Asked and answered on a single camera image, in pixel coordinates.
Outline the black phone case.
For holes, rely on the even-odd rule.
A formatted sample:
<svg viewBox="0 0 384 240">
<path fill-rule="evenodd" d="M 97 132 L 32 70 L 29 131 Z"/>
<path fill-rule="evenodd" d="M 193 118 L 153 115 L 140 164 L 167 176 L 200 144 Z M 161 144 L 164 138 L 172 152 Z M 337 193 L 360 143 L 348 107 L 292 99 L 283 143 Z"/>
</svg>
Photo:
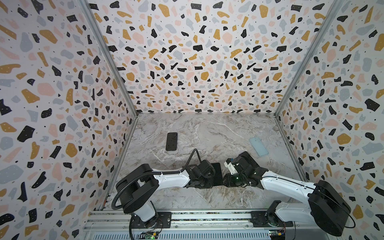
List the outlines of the black phone case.
<svg viewBox="0 0 384 240">
<path fill-rule="evenodd" d="M 172 152 L 177 150 L 178 133 L 168 133 L 166 140 L 166 151 Z"/>
</svg>

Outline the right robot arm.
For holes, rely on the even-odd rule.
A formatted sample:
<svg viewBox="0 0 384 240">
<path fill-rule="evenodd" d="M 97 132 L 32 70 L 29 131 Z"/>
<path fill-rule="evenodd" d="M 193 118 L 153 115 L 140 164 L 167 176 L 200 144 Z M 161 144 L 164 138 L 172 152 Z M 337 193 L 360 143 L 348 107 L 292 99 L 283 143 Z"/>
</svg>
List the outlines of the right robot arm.
<svg viewBox="0 0 384 240">
<path fill-rule="evenodd" d="M 347 228 L 351 208 L 328 182 L 309 183 L 281 176 L 260 167 L 248 152 L 227 159 L 224 166 L 229 170 L 223 177 L 225 187 L 250 186 L 297 200 L 295 204 L 273 201 L 260 223 L 273 227 L 286 222 L 312 224 L 335 237 Z"/>
</svg>

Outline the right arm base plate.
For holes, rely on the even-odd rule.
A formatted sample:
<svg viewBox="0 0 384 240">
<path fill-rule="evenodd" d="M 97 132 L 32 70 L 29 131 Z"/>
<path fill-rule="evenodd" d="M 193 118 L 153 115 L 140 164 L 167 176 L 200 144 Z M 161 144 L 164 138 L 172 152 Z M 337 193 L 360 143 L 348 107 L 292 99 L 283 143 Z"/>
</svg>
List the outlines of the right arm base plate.
<svg viewBox="0 0 384 240">
<path fill-rule="evenodd" d="M 293 222 L 283 222 L 275 214 L 268 214 L 266 211 L 252 211 L 250 222 L 254 228 L 283 228 L 293 227 Z"/>
</svg>

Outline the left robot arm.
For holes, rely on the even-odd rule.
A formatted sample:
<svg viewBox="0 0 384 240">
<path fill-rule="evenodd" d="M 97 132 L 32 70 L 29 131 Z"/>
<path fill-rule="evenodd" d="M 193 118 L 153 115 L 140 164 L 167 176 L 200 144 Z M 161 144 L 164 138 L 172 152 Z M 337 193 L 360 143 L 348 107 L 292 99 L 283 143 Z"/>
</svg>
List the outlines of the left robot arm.
<svg viewBox="0 0 384 240">
<path fill-rule="evenodd" d="M 159 190 L 168 188 L 211 189 L 219 186 L 222 169 L 219 163 L 201 161 L 181 170 L 160 171 L 142 164 L 116 184 L 117 194 L 112 200 L 113 210 L 122 209 L 142 222 L 155 221 L 158 213 L 150 198 Z"/>
</svg>

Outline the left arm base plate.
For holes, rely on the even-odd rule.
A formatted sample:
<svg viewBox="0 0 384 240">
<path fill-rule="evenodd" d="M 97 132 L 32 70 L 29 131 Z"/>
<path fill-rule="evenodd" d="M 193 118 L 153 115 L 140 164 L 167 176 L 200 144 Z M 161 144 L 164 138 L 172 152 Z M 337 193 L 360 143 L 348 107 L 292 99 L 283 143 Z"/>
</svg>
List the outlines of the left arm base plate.
<svg viewBox="0 0 384 240">
<path fill-rule="evenodd" d="M 171 212 L 157 212 L 154 217 L 146 222 L 142 221 L 139 216 L 133 215 L 130 226 L 132 229 L 169 229 L 171 220 Z"/>
</svg>

